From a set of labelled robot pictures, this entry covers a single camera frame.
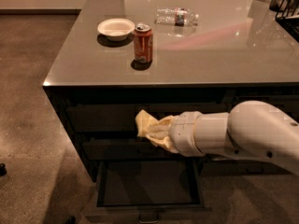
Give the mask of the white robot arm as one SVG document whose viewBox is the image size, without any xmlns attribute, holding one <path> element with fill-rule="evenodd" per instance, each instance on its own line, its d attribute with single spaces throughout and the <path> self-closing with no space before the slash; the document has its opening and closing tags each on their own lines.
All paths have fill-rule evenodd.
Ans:
<svg viewBox="0 0 299 224">
<path fill-rule="evenodd" d="M 147 137 L 185 157 L 264 161 L 299 175 L 299 124 L 267 103 L 243 102 L 229 113 L 184 112 L 151 126 Z"/>
</svg>

